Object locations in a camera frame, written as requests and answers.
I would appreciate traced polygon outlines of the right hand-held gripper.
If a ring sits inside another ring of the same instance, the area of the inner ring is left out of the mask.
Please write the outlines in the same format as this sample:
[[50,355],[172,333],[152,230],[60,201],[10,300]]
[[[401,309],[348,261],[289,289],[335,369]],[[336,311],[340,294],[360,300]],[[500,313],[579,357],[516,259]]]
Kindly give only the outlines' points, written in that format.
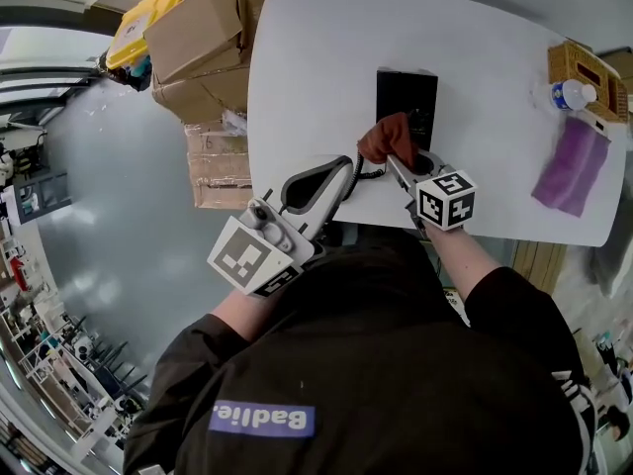
[[[412,172],[394,154],[387,156],[386,164],[412,198],[407,210],[419,230],[433,226],[448,232],[473,218],[477,185],[464,170],[455,170],[435,153],[423,149],[414,158]],[[418,181],[417,176],[428,179]]]

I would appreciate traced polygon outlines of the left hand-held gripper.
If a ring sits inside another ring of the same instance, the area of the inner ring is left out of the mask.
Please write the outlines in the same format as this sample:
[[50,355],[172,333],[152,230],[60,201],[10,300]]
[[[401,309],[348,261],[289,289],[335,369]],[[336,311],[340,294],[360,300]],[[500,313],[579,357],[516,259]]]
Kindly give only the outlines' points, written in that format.
[[347,155],[312,155],[281,187],[282,206],[293,227],[267,202],[253,198],[239,217],[229,217],[208,263],[246,296],[269,298],[325,256],[313,239],[332,217],[350,182]]

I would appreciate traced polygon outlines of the brown cloth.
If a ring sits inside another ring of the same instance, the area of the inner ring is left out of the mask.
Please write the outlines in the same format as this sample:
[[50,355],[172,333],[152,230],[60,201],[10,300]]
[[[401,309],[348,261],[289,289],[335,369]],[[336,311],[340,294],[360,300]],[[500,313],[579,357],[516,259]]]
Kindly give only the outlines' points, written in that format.
[[398,112],[381,119],[357,143],[360,155],[374,164],[384,164],[395,155],[409,170],[413,170],[418,146],[411,139],[407,114]]

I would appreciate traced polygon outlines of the black desk phone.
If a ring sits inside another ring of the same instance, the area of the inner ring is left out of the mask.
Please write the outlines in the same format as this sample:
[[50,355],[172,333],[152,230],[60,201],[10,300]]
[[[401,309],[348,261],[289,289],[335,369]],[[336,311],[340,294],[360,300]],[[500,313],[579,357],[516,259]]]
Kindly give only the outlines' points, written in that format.
[[438,77],[424,69],[407,72],[381,68],[376,88],[376,121],[405,113],[411,139],[419,148],[430,151]]

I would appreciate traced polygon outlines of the person's right forearm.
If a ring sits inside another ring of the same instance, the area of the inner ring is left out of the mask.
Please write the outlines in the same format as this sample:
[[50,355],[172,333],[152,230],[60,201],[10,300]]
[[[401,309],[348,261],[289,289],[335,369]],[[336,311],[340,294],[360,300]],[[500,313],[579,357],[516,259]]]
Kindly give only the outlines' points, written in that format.
[[500,268],[494,260],[463,229],[442,231],[432,224],[424,224],[427,237],[440,258],[463,300],[491,272]]

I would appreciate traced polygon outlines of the person's left forearm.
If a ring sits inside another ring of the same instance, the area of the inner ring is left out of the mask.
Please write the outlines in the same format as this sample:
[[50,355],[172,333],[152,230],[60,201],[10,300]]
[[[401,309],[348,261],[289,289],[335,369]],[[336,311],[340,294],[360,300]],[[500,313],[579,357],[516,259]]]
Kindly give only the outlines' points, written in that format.
[[211,311],[211,315],[223,321],[244,340],[253,342],[265,330],[277,300],[277,294],[262,298],[244,295],[233,289]]

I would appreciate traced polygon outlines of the purple cloth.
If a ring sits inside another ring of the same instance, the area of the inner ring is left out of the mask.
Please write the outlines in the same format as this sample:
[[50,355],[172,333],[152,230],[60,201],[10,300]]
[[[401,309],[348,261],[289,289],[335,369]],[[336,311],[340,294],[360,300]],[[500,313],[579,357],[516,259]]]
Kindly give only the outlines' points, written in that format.
[[567,118],[531,196],[549,209],[580,218],[609,145],[610,140],[595,126],[576,117]]

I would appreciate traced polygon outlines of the taped cardboard box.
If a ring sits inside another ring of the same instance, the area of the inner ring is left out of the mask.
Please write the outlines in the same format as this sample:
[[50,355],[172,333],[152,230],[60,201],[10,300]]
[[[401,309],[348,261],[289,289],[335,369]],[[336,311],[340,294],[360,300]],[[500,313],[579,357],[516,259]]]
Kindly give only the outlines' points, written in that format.
[[222,121],[185,125],[184,134],[195,207],[244,210],[253,197],[247,137]]

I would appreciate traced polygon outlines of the wooden slatted bench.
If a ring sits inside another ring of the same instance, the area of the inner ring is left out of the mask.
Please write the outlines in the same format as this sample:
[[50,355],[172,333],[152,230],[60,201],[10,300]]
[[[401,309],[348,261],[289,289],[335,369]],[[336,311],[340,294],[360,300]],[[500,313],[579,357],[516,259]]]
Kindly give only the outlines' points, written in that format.
[[537,289],[552,294],[566,256],[564,244],[518,240],[511,268]]

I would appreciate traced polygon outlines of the large cardboard box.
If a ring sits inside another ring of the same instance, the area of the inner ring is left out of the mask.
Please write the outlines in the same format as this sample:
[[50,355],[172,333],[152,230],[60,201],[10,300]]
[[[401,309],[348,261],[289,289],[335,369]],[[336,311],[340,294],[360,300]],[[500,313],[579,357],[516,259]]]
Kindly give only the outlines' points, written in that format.
[[259,17],[265,0],[247,0],[247,46],[243,62],[234,67],[203,66],[192,74],[161,83],[152,71],[151,94],[156,103],[184,124],[216,121],[224,109],[244,113],[247,108],[249,66]]

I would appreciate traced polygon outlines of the clear plastic water bottle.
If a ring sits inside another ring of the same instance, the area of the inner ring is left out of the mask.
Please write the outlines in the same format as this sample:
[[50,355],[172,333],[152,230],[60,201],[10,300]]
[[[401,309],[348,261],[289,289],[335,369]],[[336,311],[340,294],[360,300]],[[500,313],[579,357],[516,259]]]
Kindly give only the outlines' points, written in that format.
[[596,89],[577,79],[536,83],[531,95],[536,107],[563,112],[580,111],[597,101]]

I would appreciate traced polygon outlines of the person's black sweatshirt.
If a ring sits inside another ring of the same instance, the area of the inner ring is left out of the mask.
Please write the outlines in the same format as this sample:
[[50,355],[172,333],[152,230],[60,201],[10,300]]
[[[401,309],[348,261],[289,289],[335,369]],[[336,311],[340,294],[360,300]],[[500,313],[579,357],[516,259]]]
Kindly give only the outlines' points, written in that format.
[[276,293],[248,342],[208,313],[168,345],[124,475],[582,475],[572,333],[513,269],[458,313],[424,246],[363,227]]

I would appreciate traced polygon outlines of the yellow woven basket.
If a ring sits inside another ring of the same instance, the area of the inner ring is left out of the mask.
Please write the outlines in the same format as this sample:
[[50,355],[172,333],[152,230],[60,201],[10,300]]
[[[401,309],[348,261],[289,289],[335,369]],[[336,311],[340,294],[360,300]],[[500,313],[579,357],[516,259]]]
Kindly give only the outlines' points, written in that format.
[[628,92],[619,74],[592,52],[573,41],[548,48],[550,83],[575,79],[591,85],[596,100],[588,110],[609,123],[629,121]]

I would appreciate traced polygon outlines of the yellow lidded bin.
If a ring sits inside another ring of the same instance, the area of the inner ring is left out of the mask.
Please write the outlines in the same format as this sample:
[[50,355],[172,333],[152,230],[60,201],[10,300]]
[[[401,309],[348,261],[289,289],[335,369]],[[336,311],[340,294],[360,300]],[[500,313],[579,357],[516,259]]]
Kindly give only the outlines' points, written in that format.
[[136,69],[148,57],[144,32],[181,1],[141,0],[125,13],[106,53],[106,67],[110,70]]

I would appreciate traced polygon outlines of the dark shelf unit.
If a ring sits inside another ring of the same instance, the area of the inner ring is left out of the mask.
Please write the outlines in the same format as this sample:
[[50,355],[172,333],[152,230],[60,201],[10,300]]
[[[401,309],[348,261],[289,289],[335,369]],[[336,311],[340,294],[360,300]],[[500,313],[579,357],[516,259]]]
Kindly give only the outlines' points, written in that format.
[[66,171],[20,181],[14,186],[14,192],[21,225],[72,204]]

